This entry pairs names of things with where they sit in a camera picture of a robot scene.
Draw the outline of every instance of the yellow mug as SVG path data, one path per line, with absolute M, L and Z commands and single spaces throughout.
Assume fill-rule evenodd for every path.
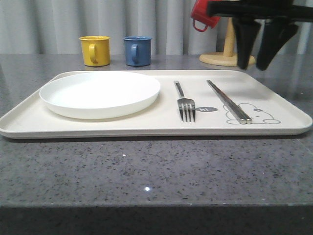
M 85 36 L 80 37 L 84 64 L 87 66 L 104 66 L 110 63 L 110 37 Z

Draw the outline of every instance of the wooden base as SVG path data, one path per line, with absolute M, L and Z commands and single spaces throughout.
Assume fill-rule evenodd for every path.
M 224 56 L 223 52 L 211 52 L 202 54 L 199 60 L 211 65 L 237 66 L 237 53 L 234 53 L 233 56 Z M 255 64 L 255 58 L 250 56 L 249 65 L 253 64 Z

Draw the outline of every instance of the gray speckled countertop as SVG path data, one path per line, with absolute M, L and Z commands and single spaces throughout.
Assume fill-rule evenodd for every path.
M 0 116 L 66 71 L 231 69 L 197 55 L 156 55 L 146 67 L 112 56 L 0 55 Z M 312 55 L 278 55 L 246 72 L 313 116 Z M 128 137 L 11 140 L 0 137 L 0 206 L 311 206 L 313 132 L 273 137 Z

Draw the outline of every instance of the cartoon bear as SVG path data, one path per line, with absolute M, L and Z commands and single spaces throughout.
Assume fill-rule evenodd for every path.
M 252 124 L 279 124 L 280 120 L 275 119 L 271 114 L 265 112 L 262 109 L 257 108 L 253 104 L 241 103 L 238 105 L 242 110 L 246 112 L 252 118 Z M 227 123 L 229 124 L 240 124 L 235 117 L 228 110 L 227 106 L 224 105 L 223 108 L 226 111 L 226 116 L 228 118 Z

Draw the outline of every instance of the wooden mug stand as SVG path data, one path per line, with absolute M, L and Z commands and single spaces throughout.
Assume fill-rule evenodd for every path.
M 227 32 L 223 52 L 209 52 L 199 57 L 201 62 L 220 66 L 237 66 L 237 53 L 234 53 L 235 31 L 231 18 L 228 18 Z M 250 56 L 249 65 L 255 64 L 255 58 Z

